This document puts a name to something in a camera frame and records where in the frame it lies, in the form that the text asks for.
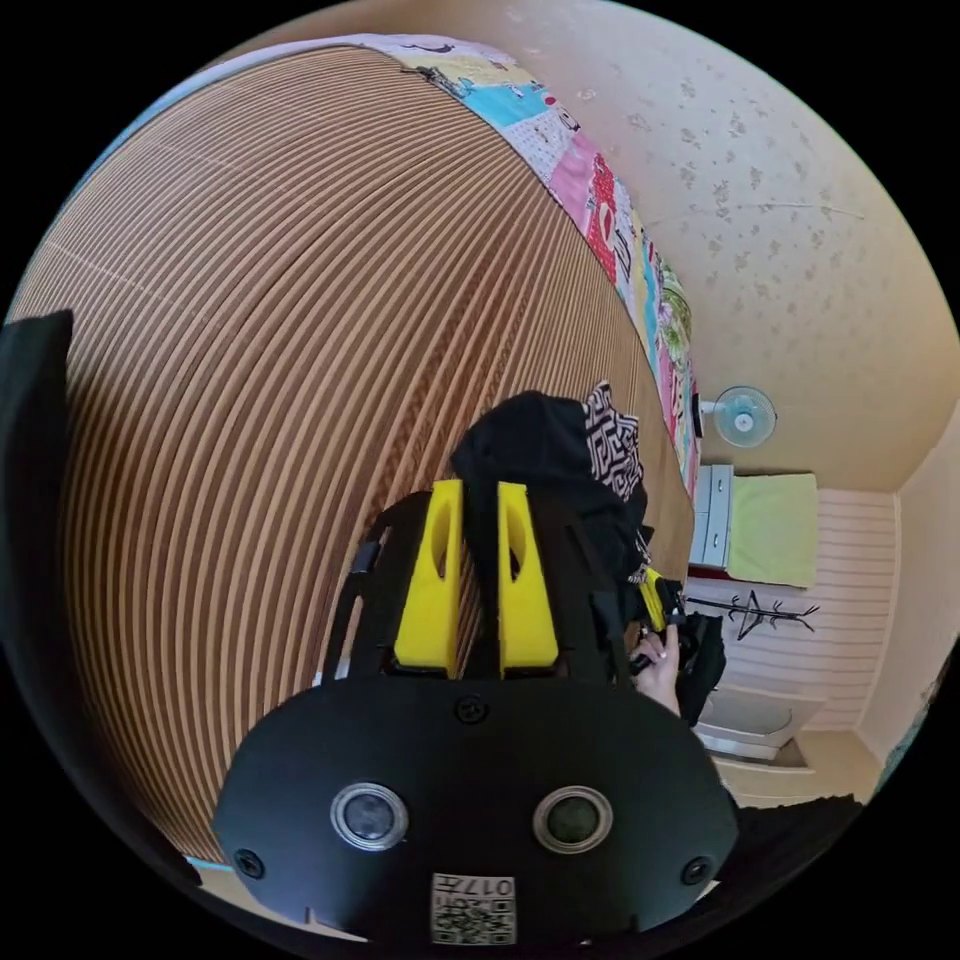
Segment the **beige wallpaper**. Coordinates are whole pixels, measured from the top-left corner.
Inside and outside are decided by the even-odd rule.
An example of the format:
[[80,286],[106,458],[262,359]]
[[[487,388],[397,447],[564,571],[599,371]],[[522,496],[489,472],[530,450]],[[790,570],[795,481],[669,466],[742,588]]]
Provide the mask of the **beige wallpaper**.
[[708,432],[708,461],[888,492],[916,469],[960,398],[949,309],[889,196],[789,91],[602,0],[357,0],[231,53],[360,31],[498,46],[598,141],[687,289],[703,395],[749,383],[779,412],[753,451]]
[[860,722],[886,758],[907,732],[926,687],[960,633],[960,405],[900,491],[900,581],[890,639]]

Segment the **green towel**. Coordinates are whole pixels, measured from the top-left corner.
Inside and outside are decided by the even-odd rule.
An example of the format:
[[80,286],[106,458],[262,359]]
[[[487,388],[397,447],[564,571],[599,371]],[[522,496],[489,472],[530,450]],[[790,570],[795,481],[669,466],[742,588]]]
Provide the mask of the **green towel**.
[[727,575],[812,587],[817,578],[817,505],[812,473],[735,476]]

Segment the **electric fan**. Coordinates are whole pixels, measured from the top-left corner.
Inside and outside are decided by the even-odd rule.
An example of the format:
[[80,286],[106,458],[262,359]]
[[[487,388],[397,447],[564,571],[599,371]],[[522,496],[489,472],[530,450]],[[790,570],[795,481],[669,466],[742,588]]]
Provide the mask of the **electric fan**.
[[770,398],[756,387],[730,387],[716,401],[701,400],[701,415],[713,414],[717,433],[735,447],[757,447],[777,425]]

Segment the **qr code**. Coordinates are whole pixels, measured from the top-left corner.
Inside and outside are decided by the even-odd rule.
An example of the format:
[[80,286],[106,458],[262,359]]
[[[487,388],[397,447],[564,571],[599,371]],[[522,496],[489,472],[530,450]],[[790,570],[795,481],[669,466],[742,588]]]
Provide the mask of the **qr code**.
[[474,947],[516,943],[516,903],[513,877],[435,873],[433,942]]

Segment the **white cabinet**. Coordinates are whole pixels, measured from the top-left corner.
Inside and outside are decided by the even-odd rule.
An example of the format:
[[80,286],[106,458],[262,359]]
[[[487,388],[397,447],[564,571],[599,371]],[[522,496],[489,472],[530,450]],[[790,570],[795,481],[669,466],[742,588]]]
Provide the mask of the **white cabinet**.
[[693,544],[690,563],[723,570],[730,556],[731,493],[733,466],[701,467],[694,496]]

